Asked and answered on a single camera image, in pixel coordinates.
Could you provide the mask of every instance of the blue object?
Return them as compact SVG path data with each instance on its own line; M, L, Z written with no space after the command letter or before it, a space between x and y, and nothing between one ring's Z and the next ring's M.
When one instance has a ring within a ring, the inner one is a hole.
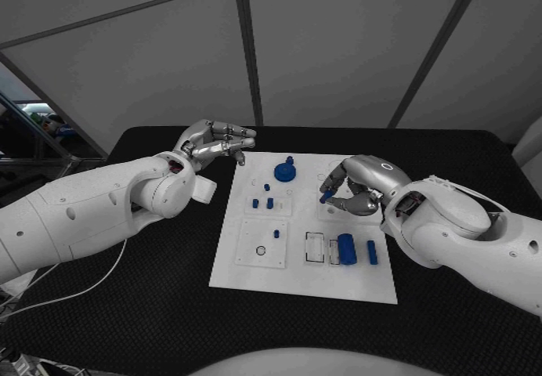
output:
M370 262L370 265L378 265L376 247L375 247L373 240L368 241L368 249L369 249L369 262Z
M324 192L324 194L321 195L320 197L320 203L324 204L326 203L326 200L333 196L333 192L330 190L327 190Z
M285 162L274 168L274 177L283 183L291 182L296 177L294 158L288 157Z
M353 247L353 237L350 233L342 233L336 238L339 245L339 262L343 265L353 265L357 263L356 248Z

